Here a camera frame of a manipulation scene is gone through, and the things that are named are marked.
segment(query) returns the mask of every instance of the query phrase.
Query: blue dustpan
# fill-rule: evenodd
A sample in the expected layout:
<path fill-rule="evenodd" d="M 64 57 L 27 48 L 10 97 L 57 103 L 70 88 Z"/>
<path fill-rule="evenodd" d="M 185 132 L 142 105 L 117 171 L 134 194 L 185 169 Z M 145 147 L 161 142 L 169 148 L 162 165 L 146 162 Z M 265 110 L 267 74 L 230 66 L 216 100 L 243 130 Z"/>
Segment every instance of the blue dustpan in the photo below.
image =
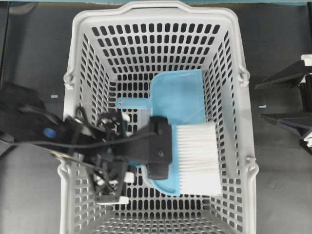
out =
<path fill-rule="evenodd" d="M 164 194 L 180 195 L 176 126 L 206 122 L 202 72 L 160 73 L 152 80 L 150 90 L 150 98 L 121 97 L 116 100 L 116 106 L 119 109 L 150 109 L 152 116 L 168 119 L 172 126 L 173 162 L 169 165 L 167 179 L 151 182 Z"/>

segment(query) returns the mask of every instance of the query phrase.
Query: gray floor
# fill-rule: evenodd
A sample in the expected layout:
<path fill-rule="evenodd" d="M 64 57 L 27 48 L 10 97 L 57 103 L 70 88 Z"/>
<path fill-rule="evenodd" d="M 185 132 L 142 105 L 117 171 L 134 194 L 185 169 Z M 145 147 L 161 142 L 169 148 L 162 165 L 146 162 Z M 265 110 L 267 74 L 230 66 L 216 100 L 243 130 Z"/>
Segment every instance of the gray floor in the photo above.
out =
<path fill-rule="evenodd" d="M 260 120 L 260 113 L 301 111 L 299 92 L 254 90 L 257 81 L 311 53 L 308 8 L 228 4 L 240 21 L 250 93 L 257 176 L 257 232 L 309 234 L 312 230 L 312 156 L 295 136 Z M 92 4 L 14 4 L 9 18 L 3 78 L 37 89 L 62 116 L 73 17 Z M 59 164 L 44 150 L 24 146 L 0 158 L 0 233 L 59 232 Z"/>

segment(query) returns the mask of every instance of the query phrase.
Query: white plastic basket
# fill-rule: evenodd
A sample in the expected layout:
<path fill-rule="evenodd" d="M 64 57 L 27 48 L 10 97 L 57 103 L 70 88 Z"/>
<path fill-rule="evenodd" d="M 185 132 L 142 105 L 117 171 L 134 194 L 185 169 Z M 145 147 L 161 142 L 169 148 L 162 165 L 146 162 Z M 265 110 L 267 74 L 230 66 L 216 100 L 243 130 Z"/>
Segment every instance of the white plastic basket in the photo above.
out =
<path fill-rule="evenodd" d="M 99 206 L 83 167 L 62 162 L 61 234 L 254 234 L 254 139 L 249 73 L 236 15 L 178 1 L 131 2 L 119 9 L 84 11 L 73 21 L 64 116 L 83 106 L 89 121 L 114 111 L 117 97 L 149 95 L 161 71 L 202 69 L 206 117 L 216 125 L 223 194 L 170 197 L 142 180 L 128 186 L 128 205 Z M 148 121 L 126 110 L 129 131 Z M 194 181 L 209 186 L 205 181 Z"/>

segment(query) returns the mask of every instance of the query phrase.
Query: screw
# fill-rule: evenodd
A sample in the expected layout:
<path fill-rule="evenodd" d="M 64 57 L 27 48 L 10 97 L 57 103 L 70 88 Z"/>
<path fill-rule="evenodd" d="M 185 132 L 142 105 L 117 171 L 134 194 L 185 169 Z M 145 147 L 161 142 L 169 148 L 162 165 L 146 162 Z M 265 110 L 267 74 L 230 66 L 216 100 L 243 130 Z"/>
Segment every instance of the screw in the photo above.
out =
<path fill-rule="evenodd" d="M 159 150 L 159 151 L 158 151 L 158 156 L 159 156 L 159 157 L 164 157 L 164 152 L 163 152 L 162 150 Z"/>

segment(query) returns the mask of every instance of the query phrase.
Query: brush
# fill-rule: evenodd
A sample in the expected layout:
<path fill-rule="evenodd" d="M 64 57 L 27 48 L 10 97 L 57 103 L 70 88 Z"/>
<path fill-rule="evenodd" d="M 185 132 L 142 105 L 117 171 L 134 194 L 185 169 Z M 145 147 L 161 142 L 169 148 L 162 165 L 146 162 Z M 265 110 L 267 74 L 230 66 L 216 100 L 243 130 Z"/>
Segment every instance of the brush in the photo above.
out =
<path fill-rule="evenodd" d="M 166 195 L 220 195 L 215 123 L 172 125 L 172 143 L 168 178 L 147 184 Z"/>
<path fill-rule="evenodd" d="M 215 124 L 177 126 L 180 193 L 220 195 Z"/>

